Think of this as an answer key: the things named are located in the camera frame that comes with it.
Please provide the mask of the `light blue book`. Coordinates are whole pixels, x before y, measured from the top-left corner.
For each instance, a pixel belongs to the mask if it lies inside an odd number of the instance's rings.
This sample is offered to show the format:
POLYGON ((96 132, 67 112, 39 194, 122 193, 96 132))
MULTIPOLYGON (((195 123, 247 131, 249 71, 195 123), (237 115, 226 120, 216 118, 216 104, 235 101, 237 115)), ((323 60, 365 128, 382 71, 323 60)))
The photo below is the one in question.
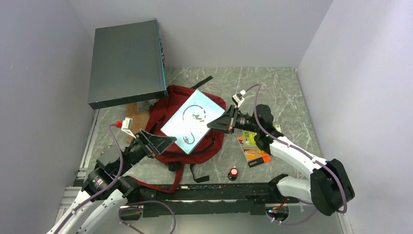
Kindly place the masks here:
POLYGON ((225 109, 211 98, 195 90, 163 125, 161 132, 176 137, 175 144, 188 155, 209 132, 207 124, 224 112, 225 109))

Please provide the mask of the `red backpack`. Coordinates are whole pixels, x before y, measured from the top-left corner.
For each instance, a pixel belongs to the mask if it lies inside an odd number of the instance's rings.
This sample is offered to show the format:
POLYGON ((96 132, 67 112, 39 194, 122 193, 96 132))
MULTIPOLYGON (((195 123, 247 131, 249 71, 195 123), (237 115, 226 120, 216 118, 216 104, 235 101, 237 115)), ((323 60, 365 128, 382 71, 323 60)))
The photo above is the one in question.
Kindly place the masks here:
POLYGON ((221 150, 224 133, 211 130, 206 125, 225 112, 226 103, 219 96, 198 90, 212 78, 208 76, 190 88, 170 85, 167 87, 168 96, 158 99, 150 107, 150 118, 145 130, 157 136, 177 139, 166 151, 155 157, 175 173, 175 179, 169 189, 138 180, 140 186, 173 193, 182 180, 186 165, 193 167, 205 163, 221 150))

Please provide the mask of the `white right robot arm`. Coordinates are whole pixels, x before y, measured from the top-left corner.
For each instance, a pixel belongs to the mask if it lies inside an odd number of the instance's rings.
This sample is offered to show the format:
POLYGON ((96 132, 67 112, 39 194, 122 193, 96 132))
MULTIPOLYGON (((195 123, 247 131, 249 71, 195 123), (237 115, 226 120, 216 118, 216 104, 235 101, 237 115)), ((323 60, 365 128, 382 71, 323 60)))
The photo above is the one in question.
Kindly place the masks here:
POLYGON ((294 144, 273 126, 274 117, 268 105, 254 107, 253 115, 242 114, 231 105, 208 128, 226 134, 235 129, 252 131, 258 148, 268 155, 280 158, 297 169, 305 177, 297 179, 280 174, 269 182, 268 195, 274 202, 293 197, 309 202, 323 215, 345 213, 347 203, 355 197, 355 191, 343 164, 337 159, 326 160, 315 156, 294 144))

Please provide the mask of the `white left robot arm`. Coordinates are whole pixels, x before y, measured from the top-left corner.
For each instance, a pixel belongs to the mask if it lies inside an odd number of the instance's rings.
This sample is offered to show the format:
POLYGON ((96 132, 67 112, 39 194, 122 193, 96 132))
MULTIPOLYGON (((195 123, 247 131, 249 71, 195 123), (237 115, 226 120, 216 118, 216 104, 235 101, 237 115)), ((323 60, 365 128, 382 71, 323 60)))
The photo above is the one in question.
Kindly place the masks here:
POLYGON ((157 203, 156 190, 124 173, 141 159, 160 155, 175 141, 175 137, 156 136, 144 130, 124 150, 115 141, 115 154, 102 155, 103 163, 88 174, 72 204, 48 232, 90 234, 112 215, 121 216, 124 211, 141 210, 140 205, 157 203))

